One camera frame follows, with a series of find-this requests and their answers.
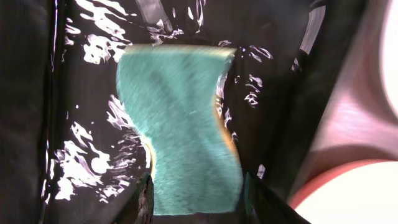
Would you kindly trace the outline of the teal and yellow sponge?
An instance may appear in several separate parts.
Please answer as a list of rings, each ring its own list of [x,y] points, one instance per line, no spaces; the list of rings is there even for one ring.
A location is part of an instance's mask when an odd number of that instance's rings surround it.
[[[234,49],[133,45],[119,60],[116,88],[151,153],[156,215],[232,212],[243,175],[216,109],[216,88]]]

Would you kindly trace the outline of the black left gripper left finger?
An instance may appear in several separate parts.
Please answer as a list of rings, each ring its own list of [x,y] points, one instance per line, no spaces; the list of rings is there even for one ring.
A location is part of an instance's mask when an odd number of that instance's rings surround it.
[[[151,224],[154,213],[154,184],[149,173],[136,183],[136,191],[116,216],[113,224]]]

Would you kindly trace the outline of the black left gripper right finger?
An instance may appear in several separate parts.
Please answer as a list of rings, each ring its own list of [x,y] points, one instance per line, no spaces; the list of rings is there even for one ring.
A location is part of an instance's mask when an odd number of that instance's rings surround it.
[[[244,201],[248,223],[310,224],[281,200],[262,180],[250,173],[245,176]]]

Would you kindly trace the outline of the white plate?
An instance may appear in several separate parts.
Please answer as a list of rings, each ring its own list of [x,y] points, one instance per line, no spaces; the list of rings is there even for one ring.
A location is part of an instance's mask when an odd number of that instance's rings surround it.
[[[335,167],[305,184],[289,204],[310,223],[397,224],[397,162]]]

